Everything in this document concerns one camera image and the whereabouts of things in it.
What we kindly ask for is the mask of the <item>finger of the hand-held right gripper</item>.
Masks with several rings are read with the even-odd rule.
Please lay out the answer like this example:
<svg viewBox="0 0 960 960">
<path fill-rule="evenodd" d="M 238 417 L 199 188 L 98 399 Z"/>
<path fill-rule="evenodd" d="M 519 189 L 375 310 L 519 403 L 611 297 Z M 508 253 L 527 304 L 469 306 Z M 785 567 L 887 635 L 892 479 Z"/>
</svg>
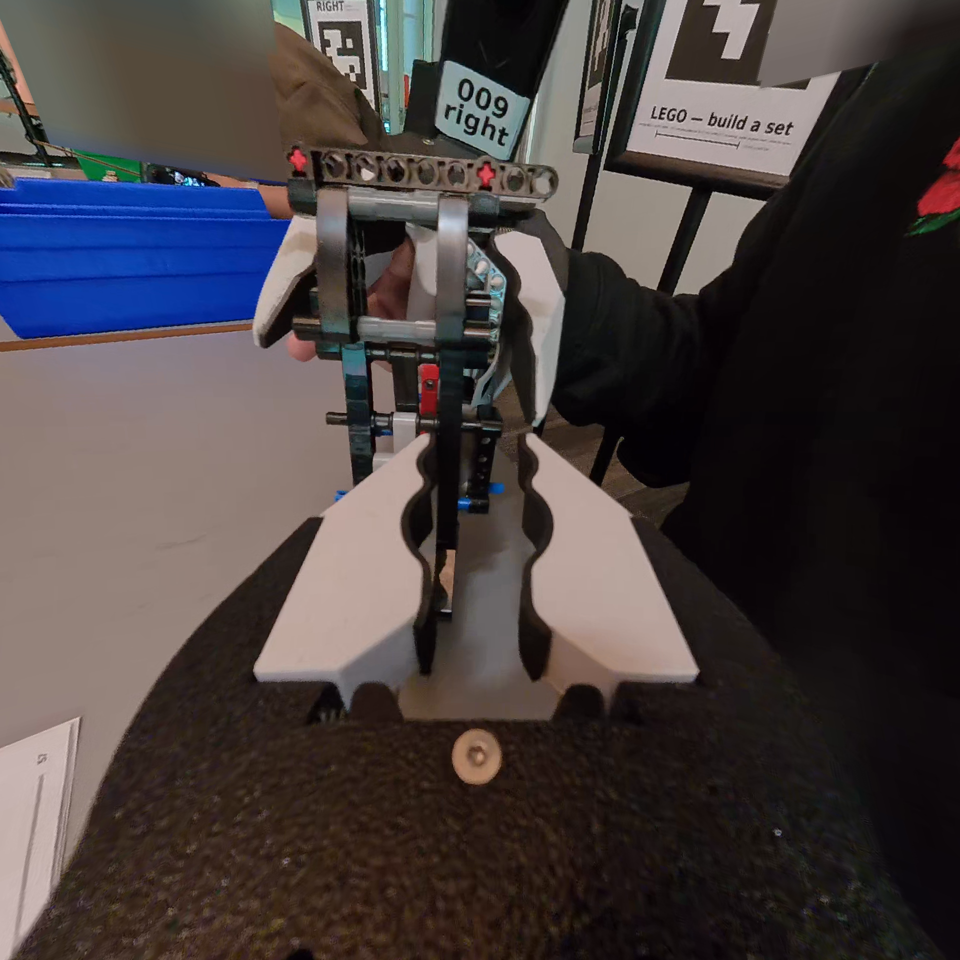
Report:
<svg viewBox="0 0 960 960">
<path fill-rule="evenodd" d="M 260 288 L 251 332 L 258 348 L 267 350 L 293 330 L 297 316 L 308 306 L 297 306 L 304 282 L 309 290 L 316 279 L 318 236 L 315 216 L 294 216 Z"/>
<path fill-rule="evenodd" d="M 548 411 L 567 307 L 569 252 L 552 228 L 512 228 L 493 238 L 505 277 L 499 366 L 510 375 L 528 426 Z"/>
</svg>

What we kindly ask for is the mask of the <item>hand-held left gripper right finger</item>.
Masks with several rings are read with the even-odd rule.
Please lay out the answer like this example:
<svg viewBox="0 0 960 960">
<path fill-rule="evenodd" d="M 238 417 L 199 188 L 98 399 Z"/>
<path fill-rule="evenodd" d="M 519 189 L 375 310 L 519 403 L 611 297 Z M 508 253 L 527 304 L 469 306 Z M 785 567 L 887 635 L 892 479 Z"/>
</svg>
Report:
<svg viewBox="0 0 960 960">
<path fill-rule="evenodd" d="M 558 695 L 592 688 L 611 708 L 625 685 L 689 685 L 700 669 L 637 526 L 535 434 L 520 437 L 524 564 L 518 652 Z"/>
</svg>

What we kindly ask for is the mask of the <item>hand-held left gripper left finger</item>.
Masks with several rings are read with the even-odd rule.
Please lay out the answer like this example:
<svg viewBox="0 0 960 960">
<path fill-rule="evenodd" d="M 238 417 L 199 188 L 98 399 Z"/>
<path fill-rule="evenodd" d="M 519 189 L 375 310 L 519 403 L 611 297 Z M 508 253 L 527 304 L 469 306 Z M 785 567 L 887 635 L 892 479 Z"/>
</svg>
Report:
<svg viewBox="0 0 960 960">
<path fill-rule="evenodd" d="M 324 512 L 254 666 L 261 683 L 324 682 L 345 706 L 431 672 L 436 442 L 421 434 Z"/>
</svg>

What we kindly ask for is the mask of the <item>grey red toy truck model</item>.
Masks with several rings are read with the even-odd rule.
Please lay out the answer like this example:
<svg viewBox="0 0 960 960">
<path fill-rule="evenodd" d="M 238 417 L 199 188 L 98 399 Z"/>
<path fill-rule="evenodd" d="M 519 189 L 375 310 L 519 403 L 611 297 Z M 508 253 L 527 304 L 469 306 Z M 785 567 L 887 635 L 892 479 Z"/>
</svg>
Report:
<svg viewBox="0 0 960 960">
<path fill-rule="evenodd" d="M 508 281 L 492 237 L 550 199 L 557 171 L 542 164 L 295 145 L 288 197 L 306 215 L 309 312 L 292 329 L 317 354 L 340 361 L 354 485 L 399 452 L 406 434 L 438 436 L 438 546 L 434 609 L 451 618 L 459 514 L 486 514 L 502 419 L 494 399 L 506 381 L 502 320 Z M 373 225 L 426 229 L 435 242 L 435 293 L 406 318 L 369 310 L 365 240 Z"/>
</svg>

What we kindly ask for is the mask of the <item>person's right forearm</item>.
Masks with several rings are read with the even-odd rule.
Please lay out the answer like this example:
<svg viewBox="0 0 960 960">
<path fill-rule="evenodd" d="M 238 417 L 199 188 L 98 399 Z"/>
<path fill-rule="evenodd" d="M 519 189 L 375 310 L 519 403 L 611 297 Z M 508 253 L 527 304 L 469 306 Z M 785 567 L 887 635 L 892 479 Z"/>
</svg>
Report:
<svg viewBox="0 0 960 960">
<path fill-rule="evenodd" d="M 742 240 L 697 294 L 644 287 L 601 253 L 570 250 L 551 401 L 573 426 L 603 426 L 639 481 L 689 481 L 707 402 L 769 264 Z"/>
</svg>

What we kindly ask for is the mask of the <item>grey desk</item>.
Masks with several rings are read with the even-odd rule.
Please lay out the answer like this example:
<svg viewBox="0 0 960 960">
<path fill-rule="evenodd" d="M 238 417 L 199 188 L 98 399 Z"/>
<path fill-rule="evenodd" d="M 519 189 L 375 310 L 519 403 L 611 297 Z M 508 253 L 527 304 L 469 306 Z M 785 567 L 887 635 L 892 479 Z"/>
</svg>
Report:
<svg viewBox="0 0 960 960">
<path fill-rule="evenodd" d="M 351 483 L 341 366 L 248 331 L 2 351 L 2 745 L 80 718 L 67 857 L 190 635 Z"/>
</svg>

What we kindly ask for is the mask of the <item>person's right hand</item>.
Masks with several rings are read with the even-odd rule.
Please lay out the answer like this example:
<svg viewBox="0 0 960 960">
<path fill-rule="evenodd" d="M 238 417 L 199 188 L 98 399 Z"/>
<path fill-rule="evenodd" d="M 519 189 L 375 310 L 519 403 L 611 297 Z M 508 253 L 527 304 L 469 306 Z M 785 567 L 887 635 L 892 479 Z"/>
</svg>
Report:
<svg viewBox="0 0 960 960">
<path fill-rule="evenodd" d="M 271 332 L 276 339 L 285 339 L 288 353 L 299 362 L 318 359 L 314 341 L 304 339 L 294 331 L 295 318 L 314 315 L 311 291 L 316 285 L 314 258 L 303 263 L 303 270 L 296 278 L 283 304 L 278 307 L 272 321 Z M 366 290 L 366 315 L 404 320 L 415 266 L 415 249 L 410 239 L 405 239 L 384 261 L 375 281 Z"/>
</svg>

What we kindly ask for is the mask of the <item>dark framed picture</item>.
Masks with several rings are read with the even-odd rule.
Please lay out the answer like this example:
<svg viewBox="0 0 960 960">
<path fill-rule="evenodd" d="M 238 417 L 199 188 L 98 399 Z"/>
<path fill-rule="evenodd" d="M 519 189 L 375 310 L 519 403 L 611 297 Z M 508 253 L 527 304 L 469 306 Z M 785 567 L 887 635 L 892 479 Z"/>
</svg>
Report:
<svg viewBox="0 0 960 960">
<path fill-rule="evenodd" d="M 591 2 L 572 146 L 575 154 L 595 155 L 599 151 L 622 8 L 622 1 Z"/>
</svg>

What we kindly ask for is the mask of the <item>white poster with square marker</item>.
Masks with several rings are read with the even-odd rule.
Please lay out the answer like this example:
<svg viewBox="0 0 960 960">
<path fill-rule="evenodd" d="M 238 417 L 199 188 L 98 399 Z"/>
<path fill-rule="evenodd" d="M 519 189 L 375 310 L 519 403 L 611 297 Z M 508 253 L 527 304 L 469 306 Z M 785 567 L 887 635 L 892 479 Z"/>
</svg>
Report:
<svg viewBox="0 0 960 960">
<path fill-rule="evenodd" d="M 381 114 L 380 60 L 370 1 L 301 1 L 306 36 Z"/>
</svg>

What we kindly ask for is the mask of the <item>small blue storage bin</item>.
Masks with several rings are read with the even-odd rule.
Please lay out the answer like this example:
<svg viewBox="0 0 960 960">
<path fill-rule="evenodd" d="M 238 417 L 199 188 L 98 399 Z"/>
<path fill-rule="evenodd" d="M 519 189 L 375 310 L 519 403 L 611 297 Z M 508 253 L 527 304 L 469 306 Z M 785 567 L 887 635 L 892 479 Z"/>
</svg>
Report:
<svg viewBox="0 0 960 960">
<path fill-rule="evenodd" d="M 21 340 L 247 323 L 288 226 L 254 189 L 22 177 L 2 320 Z"/>
</svg>

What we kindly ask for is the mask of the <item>green bin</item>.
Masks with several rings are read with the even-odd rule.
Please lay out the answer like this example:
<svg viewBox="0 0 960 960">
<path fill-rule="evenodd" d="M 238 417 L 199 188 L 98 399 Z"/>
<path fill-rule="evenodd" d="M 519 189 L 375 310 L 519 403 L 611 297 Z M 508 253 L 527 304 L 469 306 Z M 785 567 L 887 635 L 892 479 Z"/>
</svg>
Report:
<svg viewBox="0 0 960 960">
<path fill-rule="evenodd" d="M 83 150 L 72 150 L 71 156 L 90 182 L 142 184 L 143 167 L 139 161 Z"/>
</svg>

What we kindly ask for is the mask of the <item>framed sign on black easel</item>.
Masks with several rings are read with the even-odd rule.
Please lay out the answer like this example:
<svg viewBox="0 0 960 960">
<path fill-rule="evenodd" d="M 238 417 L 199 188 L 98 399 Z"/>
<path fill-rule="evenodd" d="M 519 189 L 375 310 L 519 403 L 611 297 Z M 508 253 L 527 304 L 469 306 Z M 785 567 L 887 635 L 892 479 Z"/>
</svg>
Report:
<svg viewBox="0 0 960 960">
<path fill-rule="evenodd" d="M 601 171 L 690 189 L 658 291 L 674 294 L 710 199 L 767 200 L 868 76 L 763 88 L 778 2 L 623 2 L 597 153 L 588 154 L 572 248 L 582 251 Z"/>
</svg>

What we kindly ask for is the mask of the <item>person's black hoodie torso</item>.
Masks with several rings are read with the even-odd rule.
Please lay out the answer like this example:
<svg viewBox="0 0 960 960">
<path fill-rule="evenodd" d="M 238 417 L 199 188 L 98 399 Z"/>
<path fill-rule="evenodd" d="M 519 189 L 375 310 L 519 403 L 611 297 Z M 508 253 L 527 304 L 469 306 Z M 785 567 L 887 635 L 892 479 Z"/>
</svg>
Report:
<svg viewBox="0 0 960 960">
<path fill-rule="evenodd" d="M 958 958 L 958 48 L 876 66 L 745 228 L 678 546 L 796 675 Z"/>
</svg>

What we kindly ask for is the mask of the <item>white instruction booklet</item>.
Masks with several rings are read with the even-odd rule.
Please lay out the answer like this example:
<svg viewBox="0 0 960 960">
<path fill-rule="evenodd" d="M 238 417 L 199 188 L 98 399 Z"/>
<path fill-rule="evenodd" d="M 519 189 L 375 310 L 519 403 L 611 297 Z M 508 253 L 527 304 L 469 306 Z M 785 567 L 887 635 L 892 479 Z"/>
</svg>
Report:
<svg viewBox="0 0 960 960">
<path fill-rule="evenodd" d="M 56 889 L 81 719 L 1 749 L 1 957 L 12 958 Z"/>
</svg>

